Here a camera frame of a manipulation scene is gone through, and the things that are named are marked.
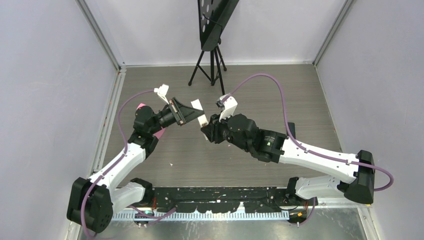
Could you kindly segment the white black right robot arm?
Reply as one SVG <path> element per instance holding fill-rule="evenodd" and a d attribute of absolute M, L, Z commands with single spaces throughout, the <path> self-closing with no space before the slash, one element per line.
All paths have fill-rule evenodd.
<path fill-rule="evenodd" d="M 200 130 L 211 143 L 227 141 L 261 162 L 297 165 L 321 172 L 323 175 L 319 177 L 289 179 L 285 198 L 291 205 L 315 197 L 341 196 L 359 204 L 374 202 L 374 159 L 369 151 L 341 153 L 296 142 L 286 134 L 260 129 L 243 114 L 227 119 L 214 114 Z"/>

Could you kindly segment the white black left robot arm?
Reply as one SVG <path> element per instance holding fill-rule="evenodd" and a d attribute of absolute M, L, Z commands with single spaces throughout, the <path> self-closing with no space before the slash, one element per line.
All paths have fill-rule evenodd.
<path fill-rule="evenodd" d="M 148 207 L 154 200 L 153 185 L 133 178 L 119 187 L 124 178 L 155 150 L 161 132 L 170 125 L 183 126 L 204 115 L 199 99 L 189 106 L 172 98 L 158 112 L 145 104 L 135 111 L 133 132 L 124 139 L 122 151 L 89 178 L 77 178 L 71 187 L 66 217 L 96 234 L 103 232 L 114 214 L 134 204 Z"/>

